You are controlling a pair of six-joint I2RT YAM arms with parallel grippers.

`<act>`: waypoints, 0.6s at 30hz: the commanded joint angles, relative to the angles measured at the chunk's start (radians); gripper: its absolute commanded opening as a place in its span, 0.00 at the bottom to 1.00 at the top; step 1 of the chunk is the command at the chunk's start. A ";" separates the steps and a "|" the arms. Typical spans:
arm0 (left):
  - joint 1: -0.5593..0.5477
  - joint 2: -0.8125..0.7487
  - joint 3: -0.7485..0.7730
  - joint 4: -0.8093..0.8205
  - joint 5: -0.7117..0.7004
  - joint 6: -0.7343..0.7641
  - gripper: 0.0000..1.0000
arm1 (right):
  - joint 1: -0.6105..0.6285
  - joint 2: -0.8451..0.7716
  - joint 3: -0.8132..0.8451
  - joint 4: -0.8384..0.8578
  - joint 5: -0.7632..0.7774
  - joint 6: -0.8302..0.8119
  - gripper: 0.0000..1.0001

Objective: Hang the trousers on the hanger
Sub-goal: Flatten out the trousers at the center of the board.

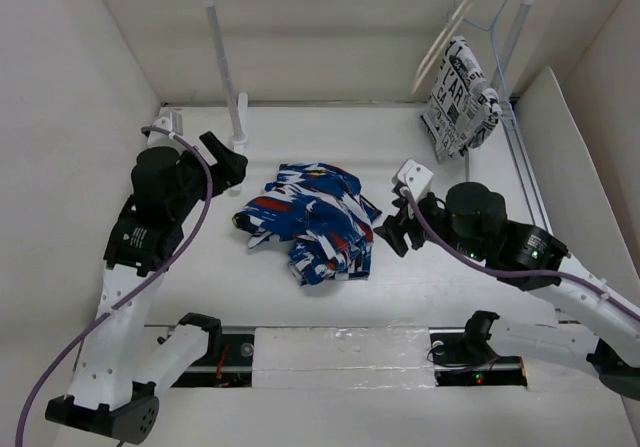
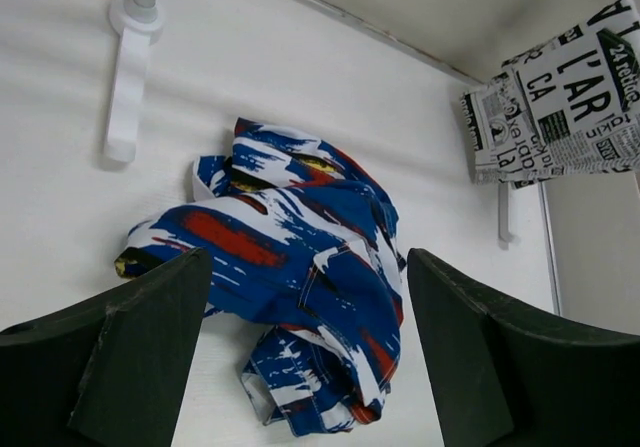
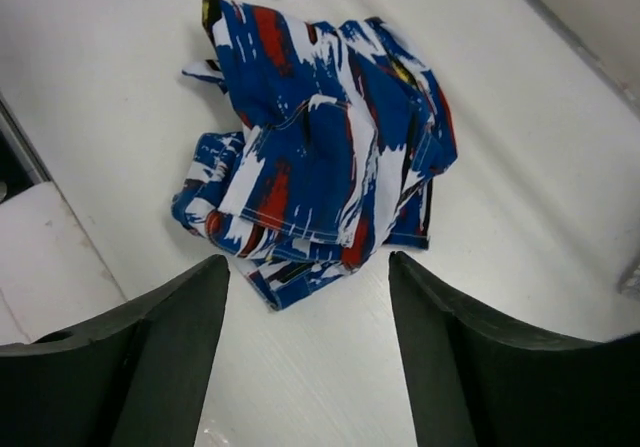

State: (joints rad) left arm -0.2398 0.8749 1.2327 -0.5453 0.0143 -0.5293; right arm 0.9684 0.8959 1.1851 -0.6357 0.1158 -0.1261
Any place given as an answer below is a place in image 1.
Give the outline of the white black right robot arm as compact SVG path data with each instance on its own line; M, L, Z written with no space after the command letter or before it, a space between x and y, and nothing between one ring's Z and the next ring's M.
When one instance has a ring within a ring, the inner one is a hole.
M396 182L398 211L376 228L399 256L431 242L471 269L542 299L585 327L574 333L510 322L477 311L462 336L481 363L533 357L582 371L628 399L639 397L639 307L596 278L567 246L532 224L512 221L504 197L477 182L451 187L444 199Z

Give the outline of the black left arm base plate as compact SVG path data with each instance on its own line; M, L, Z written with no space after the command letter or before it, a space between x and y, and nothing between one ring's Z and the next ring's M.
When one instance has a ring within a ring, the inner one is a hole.
M173 387L251 387L254 344L254 329L225 329L222 333L222 344L217 357L196 361L178 378Z

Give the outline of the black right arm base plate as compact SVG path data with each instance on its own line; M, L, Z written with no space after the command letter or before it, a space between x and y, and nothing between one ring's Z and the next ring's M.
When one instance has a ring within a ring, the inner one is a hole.
M463 345L463 333L462 328L429 329L426 359L434 369L437 387L528 385L521 358L472 354Z

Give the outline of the blue red white patterned trousers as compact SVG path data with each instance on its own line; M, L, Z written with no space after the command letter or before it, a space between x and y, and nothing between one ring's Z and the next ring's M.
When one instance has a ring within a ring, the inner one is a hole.
M299 285L314 286L369 278L374 224L381 215L351 173L326 163L288 163L232 222L251 235L251 249L290 242L292 275Z

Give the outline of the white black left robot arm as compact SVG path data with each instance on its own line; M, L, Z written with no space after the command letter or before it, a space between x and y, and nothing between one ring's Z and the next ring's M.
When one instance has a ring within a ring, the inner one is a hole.
M45 410L49 422L133 445L149 436L161 397L179 377L194 362L212 363L222 354L220 321L188 313L146 364L138 362L164 276L193 242L211 201L240 184L248 164L212 132L199 140L213 163L177 134L158 127L143 132L161 142L136 159L132 193L107 242L96 318L73 342L81 352L68 391ZM196 206L202 212L186 234L183 224Z

